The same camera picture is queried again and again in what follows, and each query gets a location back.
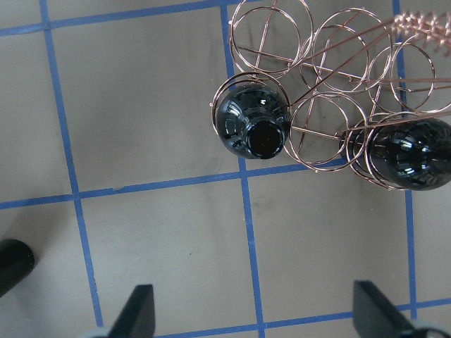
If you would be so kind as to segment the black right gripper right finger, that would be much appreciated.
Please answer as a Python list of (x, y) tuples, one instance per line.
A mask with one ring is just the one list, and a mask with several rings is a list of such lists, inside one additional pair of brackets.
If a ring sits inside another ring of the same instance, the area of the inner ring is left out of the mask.
[(354, 281), (352, 313), (359, 337), (411, 337), (411, 323), (369, 280)]

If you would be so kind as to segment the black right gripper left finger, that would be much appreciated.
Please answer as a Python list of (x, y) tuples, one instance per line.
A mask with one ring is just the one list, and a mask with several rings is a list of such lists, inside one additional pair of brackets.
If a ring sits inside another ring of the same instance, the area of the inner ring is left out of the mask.
[(109, 337), (149, 337), (155, 333), (154, 290), (151, 284), (137, 285), (117, 317)]

